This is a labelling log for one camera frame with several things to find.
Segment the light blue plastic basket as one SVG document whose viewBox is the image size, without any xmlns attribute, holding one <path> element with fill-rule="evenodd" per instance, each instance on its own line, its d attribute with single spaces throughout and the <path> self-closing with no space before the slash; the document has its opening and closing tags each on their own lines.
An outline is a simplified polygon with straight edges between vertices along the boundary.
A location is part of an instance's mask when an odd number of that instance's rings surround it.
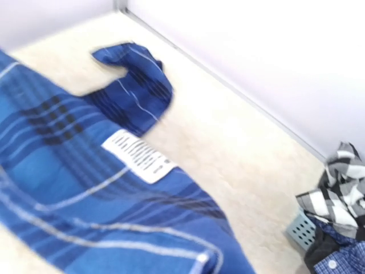
<svg viewBox="0 0 365 274">
<path fill-rule="evenodd" d="M 315 241 L 316 226 L 300 209 L 297 216 L 287 226 L 286 233 L 305 251 Z"/>
</svg>

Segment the blue plaid long sleeve shirt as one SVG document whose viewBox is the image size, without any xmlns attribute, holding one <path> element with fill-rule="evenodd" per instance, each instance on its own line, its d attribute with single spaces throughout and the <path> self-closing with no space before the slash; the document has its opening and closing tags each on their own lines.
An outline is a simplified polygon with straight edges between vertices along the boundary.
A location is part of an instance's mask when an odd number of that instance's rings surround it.
<svg viewBox="0 0 365 274">
<path fill-rule="evenodd" d="M 253 273 L 229 222 L 143 140 L 169 107 L 143 46 L 94 51 L 124 77 L 75 96 L 1 53 L 1 223 L 65 273 Z"/>
</svg>

